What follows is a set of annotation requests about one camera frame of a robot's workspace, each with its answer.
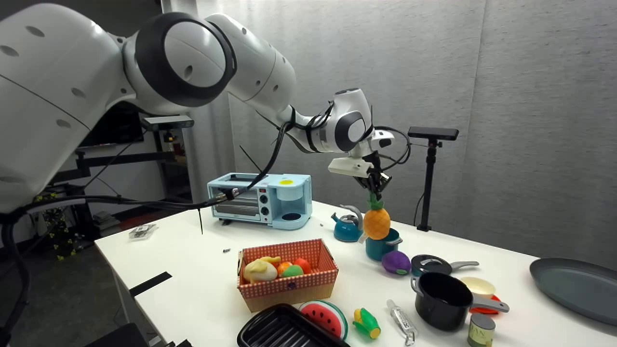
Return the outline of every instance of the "grey plate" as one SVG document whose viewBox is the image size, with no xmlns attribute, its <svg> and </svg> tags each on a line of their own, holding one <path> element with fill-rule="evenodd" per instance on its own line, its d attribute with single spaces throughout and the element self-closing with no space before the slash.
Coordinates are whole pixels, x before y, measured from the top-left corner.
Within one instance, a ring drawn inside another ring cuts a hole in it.
<svg viewBox="0 0 617 347">
<path fill-rule="evenodd" d="M 531 265 L 539 290 L 587 319 L 617 327 L 617 273 L 570 259 Z"/>
</svg>

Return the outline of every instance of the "white table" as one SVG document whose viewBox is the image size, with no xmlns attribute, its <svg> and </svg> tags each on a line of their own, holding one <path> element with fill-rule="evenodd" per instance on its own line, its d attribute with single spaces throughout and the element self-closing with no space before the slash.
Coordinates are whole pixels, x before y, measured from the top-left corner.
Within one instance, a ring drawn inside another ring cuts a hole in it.
<svg viewBox="0 0 617 347">
<path fill-rule="evenodd" d="M 350 346 L 398 347 L 404 336 L 386 313 L 394 300 L 417 327 L 417 346 L 467 346 L 467 325 L 456 334 L 431 329 L 415 311 L 415 294 L 408 278 L 388 276 L 365 255 L 359 244 L 334 240 L 331 205 L 315 203 L 311 223 L 300 232 L 277 232 L 265 226 L 223 226 L 211 211 L 203 211 L 205 232 L 196 211 L 159 221 L 153 236 L 138 242 L 128 232 L 97 242 L 126 288 L 136 288 L 163 273 L 171 280 L 138 296 L 140 307 L 167 342 L 190 340 L 194 347 L 238 346 L 238 332 L 253 317 L 238 292 L 238 253 L 246 248 L 325 240 L 336 259 L 340 276 L 331 302 L 348 317 L 356 309 L 369 309 L 383 327 L 377 342 L 367 342 L 352 327 Z M 394 224 L 402 234 L 400 251 L 439 255 L 450 263 L 479 261 L 479 271 L 466 271 L 458 278 L 473 276 L 493 282 L 512 313 L 496 317 L 496 346 L 617 346 L 617 329 L 581 319 L 548 302 L 531 278 L 535 257 L 444 236 L 417 232 L 413 226 Z"/>
</svg>

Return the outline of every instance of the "watermelon slice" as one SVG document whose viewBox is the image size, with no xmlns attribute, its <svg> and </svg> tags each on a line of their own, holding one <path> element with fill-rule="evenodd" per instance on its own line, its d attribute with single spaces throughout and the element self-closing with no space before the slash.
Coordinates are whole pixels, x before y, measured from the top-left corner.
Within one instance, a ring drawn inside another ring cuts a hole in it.
<svg viewBox="0 0 617 347">
<path fill-rule="evenodd" d="M 309 321 L 334 334 L 340 340 L 348 340 L 348 319 L 346 315 L 327 302 L 309 302 L 300 309 Z"/>
</svg>

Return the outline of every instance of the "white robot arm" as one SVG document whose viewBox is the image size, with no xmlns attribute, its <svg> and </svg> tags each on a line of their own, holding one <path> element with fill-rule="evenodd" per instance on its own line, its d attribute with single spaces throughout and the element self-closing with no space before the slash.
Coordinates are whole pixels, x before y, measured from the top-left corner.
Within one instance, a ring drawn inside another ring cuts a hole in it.
<svg viewBox="0 0 617 347">
<path fill-rule="evenodd" d="M 294 86 L 292 64 L 226 16 L 163 14 L 122 39 L 63 7 L 26 9 L 0 24 L 0 213 L 32 203 L 115 105 L 171 116 L 225 91 L 302 151 L 346 155 L 331 170 L 381 194 L 375 149 L 390 136 L 375 130 L 363 91 L 304 116 L 290 107 Z"/>
</svg>

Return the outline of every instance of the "cup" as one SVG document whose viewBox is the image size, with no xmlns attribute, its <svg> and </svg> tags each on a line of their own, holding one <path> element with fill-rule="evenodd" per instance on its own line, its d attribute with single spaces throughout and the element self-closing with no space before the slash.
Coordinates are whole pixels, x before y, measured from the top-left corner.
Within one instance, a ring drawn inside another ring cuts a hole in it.
<svg viewBox="0 0 617 347">
<path fill-rule="evenodd" d="M 367 240 L 367 255 L 369 259 L 381 263 L 385 255 L 400 250 L 400 244 L 404 244 L 400 232 L 390 230 L 386 240 Z"/>
</svg>

